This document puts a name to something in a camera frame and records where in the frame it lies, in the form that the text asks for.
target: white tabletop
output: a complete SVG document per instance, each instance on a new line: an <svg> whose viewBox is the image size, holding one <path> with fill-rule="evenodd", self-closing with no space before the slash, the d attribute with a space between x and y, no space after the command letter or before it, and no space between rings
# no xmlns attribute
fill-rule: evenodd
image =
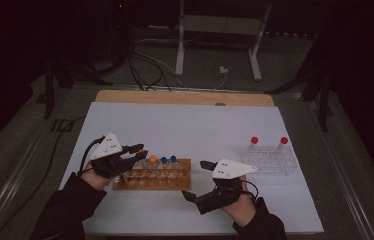
<svg viewBox="0 0 374 240"><path fill-rule="evenodd" d="M259 144L274 146L282 136L288 137L277 107L92 103L61 187L71 172L78 171L87 146L109 132L115 132L122 145L145 144L149 155L158 158L176 155L191 159L191 192L198 196L214 187L211 172L199 166L201 160L241 161L240 151L252 136L259 137ZM247 179L258 186L259 196L264 197L269 211L284 222L286 232L323 231L300 165L289 176L249 174ZM200 215L196 205L187 202L180 191L105 190L108 195L94 216L84 222L86 233L235 233L233 221L222 210Z"/></svg>

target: wooden board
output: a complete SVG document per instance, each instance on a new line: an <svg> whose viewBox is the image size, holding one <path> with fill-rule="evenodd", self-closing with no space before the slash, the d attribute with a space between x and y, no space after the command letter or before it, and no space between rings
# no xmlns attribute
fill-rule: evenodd
<svg viewBox="0 0 374 240"><path fill-rule="evenodd" d="M273 107L267 94L101 90L96 102Z"/></svg>
<svg viewBox="0 0 374 240"><path fill-rule="evenodd" d="M177 159L176 165L162 167L138 164L125 172L119 182L113 184L114 190L190 190L190 159Z"/></svg>

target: test tube cap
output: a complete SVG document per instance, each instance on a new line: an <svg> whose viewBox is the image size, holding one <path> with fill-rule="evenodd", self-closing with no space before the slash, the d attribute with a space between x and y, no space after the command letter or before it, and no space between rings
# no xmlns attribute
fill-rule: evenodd
<svg viewBox="0 0 374 240"><path fill-rule="evenodd" d="M150 158L149 158L149 162L151 163L155 163L158 161L158 158L155 156L155 155L151 155Z"/></svg>
<svg viewBox="0 0 374 240"><path fill-rule="evenodd" d="M253 144L257 144L259 141L258 137L255 137L253 136L251 139L250 139L250 142L253 143Z"/></svg>
<svg viewBox="0 0 374 240"><path fill-rule="evenodd" d="M167 164L168 159L166 159L166 157L161 157L161 162L162 162L162 164Z"/></svg>
<svg viewBox="0 0 374 240"><path fill-rule="evenodd" d="M173 162L173 163L177 162L177 157L172 155L171 156L171 162Z"/></svg>
<svg viewBox="0 0 374 240"><path fill-rule="evenodd" d="M280 139L280 143L282 143L282 144L287 144L288 142L289 142L289 139L286 138L286 137L282 137L282 138Z"/></svg>

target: wooden test tube rack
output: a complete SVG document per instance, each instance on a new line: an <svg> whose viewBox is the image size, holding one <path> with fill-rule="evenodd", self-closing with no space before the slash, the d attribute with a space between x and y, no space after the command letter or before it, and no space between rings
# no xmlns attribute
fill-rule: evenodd
<svg viewBox="0 0 374 240"><path fill-rule="evenodd" d="M114 190L190 190L190 159L177 159L177 164L149 164L143 160L125 172Z"/></svg>

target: black cable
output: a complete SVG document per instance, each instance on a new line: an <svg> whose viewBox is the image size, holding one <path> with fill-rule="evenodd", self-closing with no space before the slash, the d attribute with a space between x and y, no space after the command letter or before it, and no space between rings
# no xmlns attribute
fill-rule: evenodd
<svg viewBox="0 0 374 240"><path fill-rule="evenodd" d="M256 196L253 193L251 193L249 191L240 191L240 193L250 195L250 197L253 198L253 202L255 202Z"/></svg>
<svg viewBox="0 0 374 240"><path fill-rule="evenodd" d="M167 81L167 79L166 79L166 77L165 77L165 73L163 72L163 70L162 70L162 68L160 67L159 63L157 63L155 59L153 59L153 58L151 58L151 57L149 57L149 56L143 55L143 54L141 54L141 53L134 52L134 54L139 55L139 56L141 56L141 57L147 59L148 61L146 61L146 60L144 60L144 59L141 59L141 58L138 58L139 60L143 60L143 61L146 61L146 62L148 62L148 63L154 65L154 66L159 70L159 73L160 73L160 77L159 77L159 79L156 80L155 82L149 84L148 87L146 88L146 91L147 91L149 88L152 88L153 85L155 85L155 84L157 84L158 82L160 82L160 81L162 80L162 78L163 78L166 87L167 87L168 90L171 92L171 88L169 87L169 85L168 85L168 81Z"/></svg>
<svg viewBox="0 0 374 240"><path fill-rule="evenodd" d="M88 171L93 170L93 169L94 169L94 168L84 169L84 170L82 170L82 171L79 171L77 174L78 174L78 176L81 176L83 173L88 172Z"/></svg>
<svg viewBox="0 0 374 240"><path fill-rule="evenodd" d="M138 70L134 67L134 64L133 64L132 59L131 59L131 54L128 54L127 62L128 62L128 68L131 71L131 75L133 76L134 81L137 83L140 90L144 91L143 84L142 84L142 79L139 76Z"/></svg>
<svg viewBox="0 0 374 240"><path fill-rule="evenodd" d="M141 55L141 54L139 54L139 53L136 53L136 52L133 52L133 54L137 54L137 55L140 55L140 56L144 57L143 55ZM144 82L145 84L147 84L147 88L146 88L145 91L148 91L150 88L153 89L153 90L155 90L155 89L153 88L153 85L157 84L160 80L162 80L162 76L163 76L163 71L162 71L162 69L159 67L159 65L158 65L156 62L150 62L151 59L148 59L148 60L149 60L149 61L148 61L148 60L146 60L146 59L142 59L142 58L139 58L139 57L134 57L134 56L132 56L132 57L135 58L135 59L138 59L138 60L141 60L141 61L144 61L144 62L150 63L150 64L152 64L152 65L155 65L155 66L158 68L159 73L160 73L160 76L159 76L159 78L158 78L157 80L153 81L153 82L150 83L150 84L147 84L147 83L143 80L143 82Z"/></svg>
<svg viewBox="0 0 374 240"><path fill-rule="evenodd" d="M84 156L82 157L82 160L81 160L81 164L80 164L80 170L78 173L82 173L83 172L83 169L84 169L84 162L85 162L85 159L87 158L87 154L88 152L90 151L90 149L96 145L97 143L101 143L103 141L103 139L105 139L105 136L101 137L101 138L98 138L96 140L94 140L92 143L90 143L90 145L88 145L88 147L85 149L84 151Z"/></svg>
<svg viewBox="0 0 374 240"><path fill-rule="evenodd" d="M70 128L76 121L78 120L81 120L85 118L85 116L83 117L79 117L79 118L76 118L74 120L66 120L66 121L69 121L69 123L64 127L63 130L65 129L68 129ZM35 188L35 190L31 193L31 195L21 204L21 206L19 206L19 208L16 209L16 211L10 216L10 218L0 227L0 233L3 231L3 229L9 224L10 221L12 221L12 219L14 217L16 217L16 215L22 210L22 208L25 207L25 205L34 197L34 195L37 193L37 191L40 189L40 186L44 183L44 181L46 180L47 176L49 175L49 172L50 172L50 169L52 167L52 163L53 163L53 159L54 159L54 154L56 153L56 149L57 149L57 144L60 140L60 138L62 137L64 131L61 131L58 135L58 137L56 138L56 141L55 141L55 144L53 146L53 150L52 150L52 154L50 155L50 159L49 159L49 164L47 166L47 170L46 172L44 173L44 176L43 178L40 180L40 183L37 185L37 187Z"/></svg>
<svg viewBox="0 0 374 240"><path fill-rule="evenodd" d="M247 181L247 180L240 180L240 181L241 181L241 182L248 183L248 184L252 185L252 186L255 188L255 190L256 190L256 195L253 195L251 192L249 192L249 193L252 194L253 199L256 201L256 199L258 198L258 195L259 195L258 187L256 187L255 184L253 184L252 182L249 182L249 181Z"/></svg>

